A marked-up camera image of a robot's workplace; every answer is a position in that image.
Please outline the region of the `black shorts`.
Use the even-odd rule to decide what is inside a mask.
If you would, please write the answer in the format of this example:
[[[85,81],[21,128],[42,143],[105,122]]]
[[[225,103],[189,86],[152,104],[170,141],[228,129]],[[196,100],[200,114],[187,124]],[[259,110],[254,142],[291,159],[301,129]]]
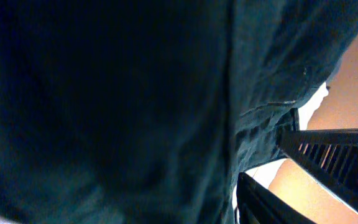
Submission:
[[[0,1],[0,216],[232,223],[358,1]]]

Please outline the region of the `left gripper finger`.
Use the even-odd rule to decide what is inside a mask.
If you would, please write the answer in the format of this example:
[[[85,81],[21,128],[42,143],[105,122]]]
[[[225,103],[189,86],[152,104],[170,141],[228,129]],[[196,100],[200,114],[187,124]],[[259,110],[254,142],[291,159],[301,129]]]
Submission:
[[[240,224],[314,224],[245,172],[238,175],[236,196]]]

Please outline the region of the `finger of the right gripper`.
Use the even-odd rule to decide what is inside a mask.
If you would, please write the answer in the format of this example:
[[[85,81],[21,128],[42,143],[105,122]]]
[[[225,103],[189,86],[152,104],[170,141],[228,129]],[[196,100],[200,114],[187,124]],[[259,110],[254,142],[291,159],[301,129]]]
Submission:
[[[358,214],[358,129],[287,132],[278,148]]]

